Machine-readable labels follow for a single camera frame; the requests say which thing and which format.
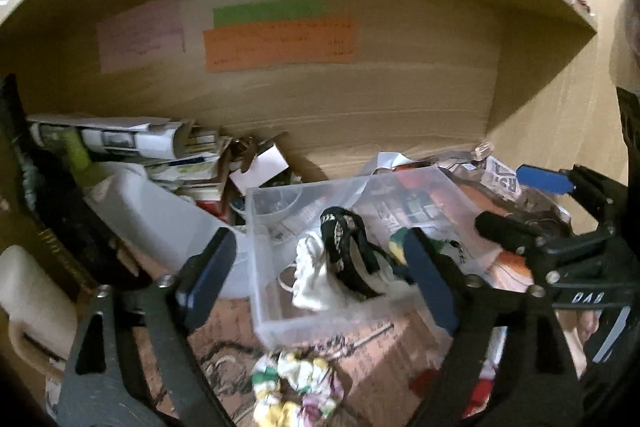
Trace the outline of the yellow green sponge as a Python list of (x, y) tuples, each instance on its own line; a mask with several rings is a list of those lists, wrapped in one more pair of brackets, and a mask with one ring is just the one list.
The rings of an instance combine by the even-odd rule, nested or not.
[(403, 228), (390, 236), (388, 248), (394, 262), (394, 273), (408, 279), (434, 270), (437, 258), (448, 246), (447, 241), (434, 239), (419, 228)]

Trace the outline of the floral fabric scrunchie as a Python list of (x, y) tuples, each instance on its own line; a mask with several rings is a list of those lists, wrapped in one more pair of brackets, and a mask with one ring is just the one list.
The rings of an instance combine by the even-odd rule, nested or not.
[(257, 426), (323, 426), (345, 398), (333, 365), (295, 351), (263, 355), (250, 373)]

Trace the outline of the white drawstring pouch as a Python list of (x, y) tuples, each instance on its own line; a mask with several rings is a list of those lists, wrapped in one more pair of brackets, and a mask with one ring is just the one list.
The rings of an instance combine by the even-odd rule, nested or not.
[(355, 291), (355, 277), (349, 275), (343, 284), (330, 269), (329, 254), (324, 248), (321, 236), (317, 232), (305, 233), (299, 237), (296, 244), (295, 261), (290, 265), (294, 269), (294, 283), (286, 285), (279, 280), (282, 289), (292, 295), (292, 305), (298, 309), (310, 311), (335, 311), (355, 306), (356, 303), (376, 297), (405, 296), (411, 289), (411, 284), (396, 277), (392, 265), (378, 251), (373, 251), (380, 269), (369, 274), (364, 269), (363, 261), (354, 261), (356, 274), (364, 283), (364, 290)]

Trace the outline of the black patterned headband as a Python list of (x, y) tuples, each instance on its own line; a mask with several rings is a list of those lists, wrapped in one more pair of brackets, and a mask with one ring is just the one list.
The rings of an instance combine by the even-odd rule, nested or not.
[(321, 213), (320, 232), (329, 270), (359, 300), (388, 295), (398, 282), (394, 262), (369, 241), (366, 226), (357, 213), (329, 207)]

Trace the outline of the clear plastic storage box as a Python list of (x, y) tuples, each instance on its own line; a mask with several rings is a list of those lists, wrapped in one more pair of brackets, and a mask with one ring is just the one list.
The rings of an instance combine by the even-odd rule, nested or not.
[(317, 183), (253, 188), (246, 198), (254, 331), (268, 348), (346, 335), (363, 324), (429, 307), (404, 255), (417, 229), (465, 274), (498, 256), (480, 213), (437, 167)]

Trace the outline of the dark wine bottle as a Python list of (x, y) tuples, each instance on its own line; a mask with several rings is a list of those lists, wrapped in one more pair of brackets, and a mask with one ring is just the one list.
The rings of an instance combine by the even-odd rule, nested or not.
[(17, 163), (16, 196), (18, 205), (35, 223), (39, 242), (50, 256), (75, 281), (82, 291), (96, 287), (87, 271), (67, 251), (54, 234), (51, 219), (46, 210), (47, 197), (37, 166), (37, 151), (28, 131), (26, 113), (18, 93), (15, 74), (1, 79), (1, 132), (9, 142), (10, 151)]

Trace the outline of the rolled newspaper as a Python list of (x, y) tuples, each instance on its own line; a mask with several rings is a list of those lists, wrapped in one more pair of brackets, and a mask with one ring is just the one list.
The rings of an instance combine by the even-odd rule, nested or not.
[(166, 160), (186, 156), (195, 124), (193, 119), (55, 114), (30, 115), (27, 121), (36, 143), (50, 150), (61, 144), (65, 129), (74, 128), (91, 152)]

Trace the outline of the white folded card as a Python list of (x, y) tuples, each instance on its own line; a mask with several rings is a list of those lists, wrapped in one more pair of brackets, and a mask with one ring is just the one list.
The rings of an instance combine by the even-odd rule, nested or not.
[(277, 145), (270, 146), (261, 154), (258, 154), (245, 172), (235, 170), (230, 174), (230, 180), (242, 196), (247, 194), (250, 188), (264, 185), (275, 176), (288, 169), (288, 162)]

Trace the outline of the orange sticky note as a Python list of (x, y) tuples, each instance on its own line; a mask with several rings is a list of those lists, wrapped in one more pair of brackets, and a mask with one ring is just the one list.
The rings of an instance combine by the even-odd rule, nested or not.
[(242, 72), (280, 65), (348, 63), (357, 25), (344, 16), (275, 20), (203, 32), (206, 72)]

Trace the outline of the pink sticky note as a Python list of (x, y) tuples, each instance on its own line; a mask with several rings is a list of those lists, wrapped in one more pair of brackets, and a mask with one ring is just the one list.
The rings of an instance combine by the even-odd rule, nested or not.
[(96, 25), (101, 74), (142, 67), (183, 53), (179, 0), (153, 0)]

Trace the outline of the green sticky note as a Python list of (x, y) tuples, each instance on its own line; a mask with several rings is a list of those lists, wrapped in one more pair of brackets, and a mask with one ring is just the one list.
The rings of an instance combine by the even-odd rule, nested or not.
[(278, 20), (299, 20), (326, 14), (322, 0), (276, 0), (221, 6), (213, 9), (213, 25), (223, 28)]

